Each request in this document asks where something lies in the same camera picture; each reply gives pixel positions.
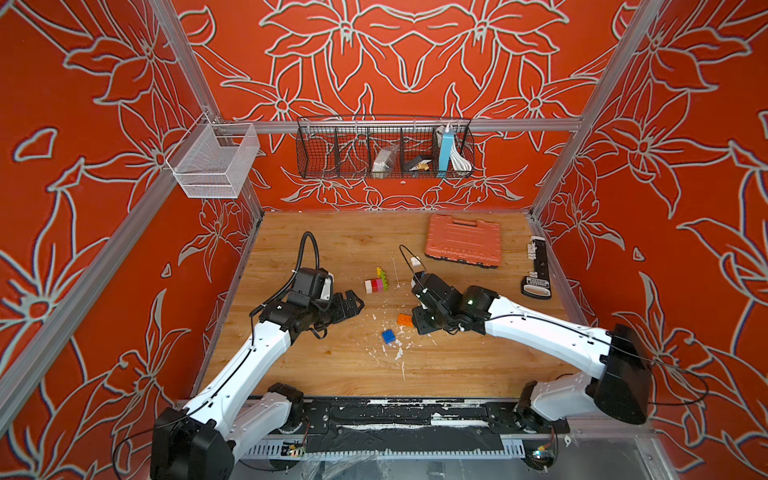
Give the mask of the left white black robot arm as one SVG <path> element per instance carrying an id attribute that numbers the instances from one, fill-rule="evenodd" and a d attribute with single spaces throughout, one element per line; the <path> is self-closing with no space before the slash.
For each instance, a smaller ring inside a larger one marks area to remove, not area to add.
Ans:
<path id="1" fill-rule="evenodd" d="M 249 314 L 250 335 L 223 370 L 183 408 L 166 408 L 151 435 L 152 479 L 228 479 L 236 464 L 265 436 L 304 423 L 304 397 L 277 383 L 245 405 L 273 364 L 305 332 L 322 340 L 328 329 L 358 316 L 363 301 L 339 293 L 319 261 L 297 263 L 290 278 Z"/>

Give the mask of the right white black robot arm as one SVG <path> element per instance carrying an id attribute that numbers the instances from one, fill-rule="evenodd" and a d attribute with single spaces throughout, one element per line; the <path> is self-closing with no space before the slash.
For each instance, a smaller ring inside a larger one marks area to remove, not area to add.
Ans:
<path id="1" fill-rule="evenodd" d="M 630 425 L 647 421 L 652 369 L 666 364 L 651 358 L 628 326 L 577 325 L 477 285 L 459 291 L 426 271 L 415 273 L 411 286 L 419 302 L 413 323 L 421 335 L 475 332 L 518 342 L 577 368 L 560 380 L 525 385 L 514 410 L 523 429 L 598 413 Z"/>

